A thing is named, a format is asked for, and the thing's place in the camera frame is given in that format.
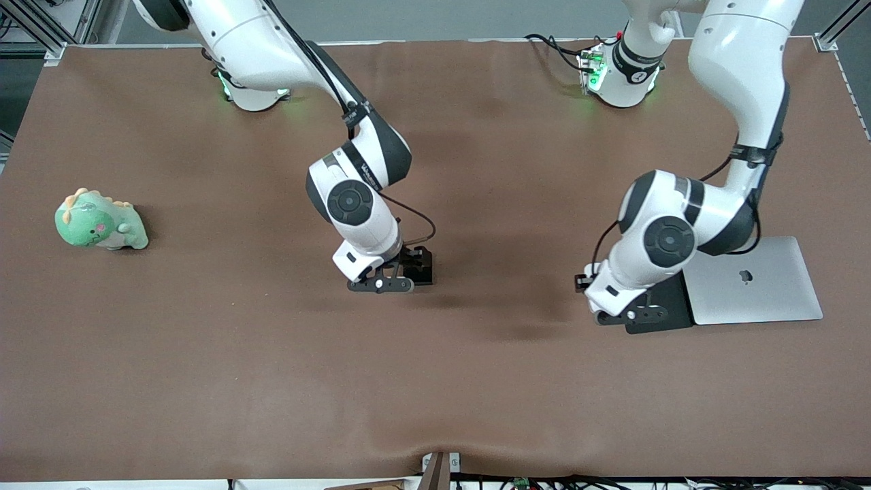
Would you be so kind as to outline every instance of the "green led light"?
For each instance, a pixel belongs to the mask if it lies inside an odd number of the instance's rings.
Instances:
[[[605,63],[600,63],[595,72],[590,74],[590,90],[598,90],[602,86],[602,80],[608,72],[608,67]]]
[[[231,99],[233,96],[230,95],[230,87],[226,86],[226,80],[224,80],[224,75],[222,75],[220,71],[218,72],[218,80],[220,80],[220,84],[224,86],[224,95],[226,95],[228,99]]]

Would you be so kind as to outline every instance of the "black cable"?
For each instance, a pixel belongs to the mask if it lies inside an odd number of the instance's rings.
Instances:
[[[624,487],[623,485],[620,485],[616,481],[609,480],[607,478],[602,478],[602,477],[598,477],[598,476],[585,476],[582,478],[589,479],[589,480],[591,480],[592,483],[605,485],[607,487],[615,487],[615,488],[618,488],[619,490],[631,490],[629,487]]]
[[[596,43],[592,46],[588,46],[586,48],[583,48],[581,50],[570,50],[568,48],[564,48],[563,46],[560,46],[559,43],[557,42],[557,39],[553,36],[544,37],[541,34],[527,34],[526,36],[523,36],[523,38],[529,39],[529,40],[538,39],[538,40],[542,41],[543,43],[547,44],[550,48],[556,50],[557,53],[559,53],[560,58],[562,58],[563,61],[568,66],[571,66],[575,70],[582,71],[584,73],[593,73],[594,70],[592,70],[590,68],[584,68],[583,66],[575,65],[565,55],[577,56],[577,55],[581,54],[582,51],[588,51],[588,50],[596,47],[599,44],[605,44],[605,45],[610,46],[610,45],[615,44],[617,42],[617,41],[613,41],[611,43],[606,43],[601,37],[595,36],[594,39],[596,39],[598,41],[598,43]]]
[[[753,213],[753,223],[756,225],[756,238],[753,239],[753,244],[745,248],[743,250],[735,250],[734,252],[727,252],[727,255],[744,255],[753,252],[756,249],[756,246],[760,244],[760,240],[762,239],[762,220],[760,220],[760,212],[758,209],[759,203],[757,202],[756,194],[752,194],[754,197],[749,200],[750,203],[750,211]]]
[[[212,70],[209,72],[209,74],[212,75],[212,76],[215,77],[215,78],[217,78],[218,75],[220,74],[220,77],[221,77],[222,80],[226,81],[228,84],[230,84],[230,85],[232,85],[232,86],[234,86],[234,87],[236,87],[236,88],[238,88],[238,89],[246,89],[246,88],[248,88],[248,87],[246,87],[246,86],[244,86],[244,85],[239,85],[239,84],[237,84],[237,83],[233,80],[233,77],[230,75],[230,73],[228,73],[228,72],[226,72],[226,71],[222,71],[222,70],[221,70],[220,68],[218,68],[217,66],[215,66],[214,68],[212,68]]]
[[[404,242],[405,246],[418,245],[420,243],[428,242],[432,237],[436,236],[436,224],[432,220],[429,219],[429,216],[425,215],[424,213],[421,213],[420,211],[412,208],[411,206],[408,206],[406,204],[403,204],[403,203],[397,201],[396,199],[394,199],[386,194],[382,194],[382,193],[378,193],[378,194],[381,197],[383,197],[384,199],[394,203],[396,206],[399,206],[400,208],[405,208],[406,210],[422,217],[427,223],[429,223],[429,227],[432,228],[431,231],[429,232],[429,235],[422,236],[420,238],[415,238],[414,240],[405,241]]]
[[[720,172],[723,171],[724,168],[726,168],[727,165],[729,165],[730,161],[732,161],[732,155],[729,155],[728,157],[726,157],[726,159],[723,160],[723,163],[719,164],[719,167],[714,168],[711,172],[709,172],[707,175],[705,175],[704,177],[702,177],[699,180],[704,182],[704,181],[710,179],[711,177],[713,177],[714,175],[719,174]]]
[[[744,479],[736,479],[735,481],[719,481],[713,480],[709,478],[702,478],[696,480],[699,484],[704,484],[704,487],[697,487],[697,490],[770,490],[771,487],[775,485],[781,485],[783,483],[791,480],[790,478],[781,478],[779,480],[774,480],[771,483],[766,484],[756,484],[751,479],[750,481]],[[833,490],[829,484],[823,482],[821,480],[817,480],[822,483],[823,486],[827,487],[828,490]]]
[[[843,487],[835,485],[831,481],[820,480],[818,478],[799,478],[799,485],[806,485],[808,483],[813,483],[815,485],[820,485],[825,487],[827,490],[842,490]]]
[[[329,85],[330,90],[333,91],[333,95],[335,95],[336,100],[339,101],[339,106],[341,107],[342,115],[344,116],[345,114],[347,114],[348,113],[348,104],[345,103],[345,100],[341,96],[341,94],[339,93],[339,90],[337,88],[335,88],[335,84],[333,83],[333,79],[329,76],[329,73],[327,73],[327,69],[324,67],[323,63],[321,62],[321,59],[318,58],[316,54],[314,54],[314,51],[312,50],[311,47],[309,47],[308,44],[306,44],[306,41],[302,38],[302,36],[300,36],[296,31],[294,31],[294,28],[291,27],[290,24],[287,23],[287,20],[278,11],[278,7],[275,6],[275,3],[273,2],[273,0],[263,0],[263,2],[269,7],[269,9],[273,12],[273,14],[278,18],[279,22],[281,22],[281,25],[284,26],[284,28],[287,30],[287,33],[290,34],[290,37],[300,47],[300,50],[302,50],[303,54],[306,55],[306,58],[308,58],[308,60],[312,62],[312,65],[314,65],[314,68],[318,71],[318,73],[320,73],[321,76],[327,81],[327,85]],[[354,128],[349,127],[348,128],[348,139],[352,140],[353,138],[354,138]]]
[[[5,13],[0,12],[0,39],[9,34],[10,29],[13,26],[12,17],[7,17]]]
[[[604,238],[608,236],[611,230],[614,229],[618,225],[619,221],[614,221],[611,225],[602,233],[602,236],[599,236],[599,241],[596,242],[596,247],[593,249],[593,262],[590,262],[591,273],[590,279],[594,279],[598,276],[598,269],[596,268],[596,257],[598,257],[598,250],[602,247],[602,242],[604,242]]]

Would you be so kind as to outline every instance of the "apple logo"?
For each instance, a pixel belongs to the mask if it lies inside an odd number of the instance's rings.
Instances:
[[[749,270],[741,270],[738,274],[741,275],[741,281],[744,281],[745,286],[753,280],[753,274],[750,274]]]

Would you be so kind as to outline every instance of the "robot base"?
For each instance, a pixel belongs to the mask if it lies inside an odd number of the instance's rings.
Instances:
[[[612,37],[605,41],[613,43],[617,39]],[[584,94],[594,95],[605,104],[618,109],[638,105],[653,90],[661,68],[657,68],[649,77],[642,73],[645,77],[644,82],[637,85],[630,84],[626,82],[622,73],[615,71],[616,69],[609,66],[609,62],[606,61],[611,57],[613,49],[613,44],[600,43],[589,50],[581,51],[577,56],[578,65],[591,71],[581,71],[580,74]]]
[[[214,62],[206,48],[203,48],[200,54],[203,55],[203,58]],[[243,111],[261,112],[272,108],[283,100],[290,100],[290,89],[273,91],[252,90],[234,85],[227,79],[229,75],[225,75],[226,73],[222,73],[217,65],[212,68],[212,76],[217,78],[224,88],[224,100],[235,104]]]
[[[584,274],[575,276],[575,292],[583,293],[591,279]],[[596,312],[599,325],[624,325],[626,333],[637,334],[692,327],[692,315],[686,299],[684,275],[677,274],[656,284],[646,293],[632,300],[618,316],[604,311]]]
[[[389,276],[385,269],[391,269]],[[426,247],[414,250],[403,246],[396,258],[375,268],[371,276],[359,282],[348,281],[348,289],[355,293],[410,293],[415,286],[430,286],[433,283],[433,254]]]

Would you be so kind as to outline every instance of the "wire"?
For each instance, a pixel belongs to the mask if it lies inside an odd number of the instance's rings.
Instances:
[[[602,247],[602,242],[604,242],[604,238],[608,236],[611,230],[614,229],[618,225],[619,221],[614,221],[611,225],[602,233],[602,236],[599,236],[599,241],[596,242],[596,247],[593,249],[593,262],[590,262],[590,268],[595,269],[591,271],[590,279],[594,279],[598,276],[598,269],[596,269],[596,257],[598,257],[598,250]]]
[[[12,17],[8,17],[5,13],[0,12],[0,39],[3,39],[7,34],[9,34],[10,29],[15,26],[15,23],[12,22]]]
[[[756,225],[756,238],[753,239],[753,244],[745,248],[743,250],[735,250],[734,252],[727,252],[727,255],[743,255],[749,254],[756,249],[756,246],[760,244],[760,240],[762,239],[762,220],[760,220],[760,212],[758,209],[759,201],[758,198],[755,197],[756,194],[753,194],[753,198],[749,200],[750,203],[750,211],[753,213],[753,223]]]
[[[813,483],[815,485],[821,485],[825,487],[827,490],[847,490],[844,486],[836,485],[831,481],[820,480],[817,478],[806,478],[802,477],[798,479],[799,485],[807,485],[808,483]]]
[[[397,201],[396,199],[394,199],[386,194],[382,194],[380,192],[378,194],[381,197],[383,197],[384,199],[394,203],[396,206],[399,206],[400,208],[405,208],[406,210],[422,217],[424,220],[426,220],[427,223],[429,223],[429,227],[432,228],[431,231],[429,232],[429,235],[422,236],[420,238],[415,238],[414,240],[408,240],[404,243],[405,246],[419,245],[421,243],[428,242],[430,239],[432,239],[432,237],[436,236],[436,224],[432,220],[429,219],[429,216],[425,215],[424,213],[421,213],[420,211],[412,208],[411,206],[408,206],[406,204],[403,204],[403,203]]]
[[[789,478],[781,478],[779,480],[772,481],[771,483],[761,485],[753,483],[753,480],[747,481],[741,478],[736,479],[734,482],[702,478],[696,480],[696,482],[706,485],[706,487],[698,487],[698,490],[770,490],[771,487],[775,485],[781,485],[789,480]],[[828,487],[829,490],[833,490],[833,488],[831,488],[827,483],[822,483],[824,486]]]
[[[294,31],[294,28],[291,27],[290,24],[287,23],[287,20],[278,11],[278,7],[275,6],[275,3],[273,0],[263,0],[263,2],[269,7],[269,9],[273,12],[273,14],[278,18],[279,22],[281,22],[281,25],[284,26],[284,28],[287,30],[287,33],[290,34],[290,37],[300,47],[300,50],[302,50],[303,54],[306,55],[306,58],[308,58],[308,60],[310,62],[312,62],[312,65],[314,65],[314,68],[318,71],[318,73],[320,73],[321,76],[327,81],[327,85],[329,85],[330,90],[333,92],[333,95],[335,95],[335,99],[339,101],[339,106],[341,107],[342,115],[347,114],[348,113],[348,104],[345,103],[345,99],[339,93],[339,89],[337,89],[335,87],[335,83],[333,83],[332,77],[330,77],[329,73],[327,73],[327,69],[324,67],[323,63],[321,62],[321,59],[318,58],[316,54],[314,54],[314,51],[312,50],[312,48],[308,44],[306,44],[306,41],[302,38],[302,36],[300,36],[296,31]],[[354,138],[354,128],[349,127],[348,128],[348,139],[351,140],[353,138]]]
[[[719,167],[714,168],[711,172],[709,172],[708,174],[706,174],[704,177],[702,177],[699,180],[704,182],[704,181],[710,179],[711,177],[713,177],[714,175],[719,174],[720,172],[723,171],[724,168],[726,168],[727,165],[729,165],[730,161],[732,161],[732,155],[729,155],[728,157],[726,157],[726,159],[723,160],[723,163],[719,164]]]
[[[582,71],[582,72],[584,72],[584,73],[593,73],[593,70],[590,69],[590,68],[584,68],[583,66],[575,65],[575,64],[572,63],[571,60],[568,59],[565,55],[577,56],[577,55],[581,54],[582,51],[588,51],[588,50],[590,50],[590,49],[592,49],[592,48],[598,46],[599,44],[605,44],[605,45],[607,45],[607,46],[610,46],[610,45],[613,45],[613,44],[616,44],[616,43],[617,43],[617,41],[612,41],[612,42],[610,42],[610,43],[607,43],[607,42],[605,42],[601,37],[599,37],[599,36],[595,36],[594,39],[597,40],[598,42],[595,43],[595,44],[593,44],[592,46],[588,46],[588,47],[583,48],[583,49],[581,49],[581,50],[570,50],[570,49],[568,49],[568,48],[564,48],[563,46],[560,46],[559,43],[557,42],[557,39],[556,39],[555,37],[553,37],[553,36],[544,37],[544,36],[542,36],[541,34],[528,34],[528,35],[526,35],[526,36],[523,36],[523,38],[524,38],[524,39],[529,39],[530,41],[531,41],[532,39],[538,39],[538,40],[544,42],[544,43],[547,44],[550,48],[556,50],[557,53],[559,53],[559,56],[563,59],[563,61],[564,61],[568,66],[571,66],[571,67],[574,68],[575,70]]]
[[[618,488],[619,490],[630,490],[629,487],[624,487],[614,480],[608,480],[607,478],[601,478],[598,476],[572,475],[570,478],[578,479],[578,480],[582,481],[583,483],[587,483],[587,484],[592,485],[596,488],[600,488],[600,489],[604,489],[604,490],[610,490],[610,488],[607,488],[607,487],[615,487],[615,488]]]

